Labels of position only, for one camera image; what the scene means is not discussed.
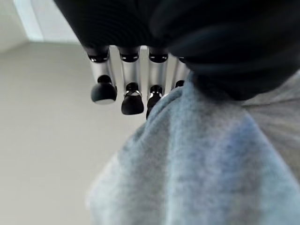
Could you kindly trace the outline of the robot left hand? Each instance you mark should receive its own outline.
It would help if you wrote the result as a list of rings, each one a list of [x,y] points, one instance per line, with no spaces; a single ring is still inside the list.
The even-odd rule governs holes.
[[[162,48],[192,72],[194,94],[178,106],[200,117],[225,101],[272,91],[300,68],[297,0],[58,0],[84,49]]]

